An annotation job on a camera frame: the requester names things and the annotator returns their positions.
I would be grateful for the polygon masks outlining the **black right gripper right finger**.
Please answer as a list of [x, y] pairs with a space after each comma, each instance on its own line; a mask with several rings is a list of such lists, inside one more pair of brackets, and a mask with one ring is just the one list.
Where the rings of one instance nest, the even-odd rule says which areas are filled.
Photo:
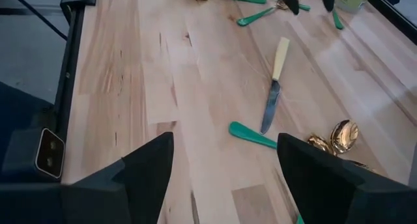
[[280, 133], [277, 154], [304, 223], [416, 224], [416, 189]]

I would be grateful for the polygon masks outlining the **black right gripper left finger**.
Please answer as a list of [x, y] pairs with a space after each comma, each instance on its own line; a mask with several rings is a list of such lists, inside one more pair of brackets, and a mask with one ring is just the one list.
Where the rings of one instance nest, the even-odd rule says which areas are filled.
[[156, 223], [173, 155], [173, 133], [164, 132], [73, 184], [1, 184], [1, 222]]

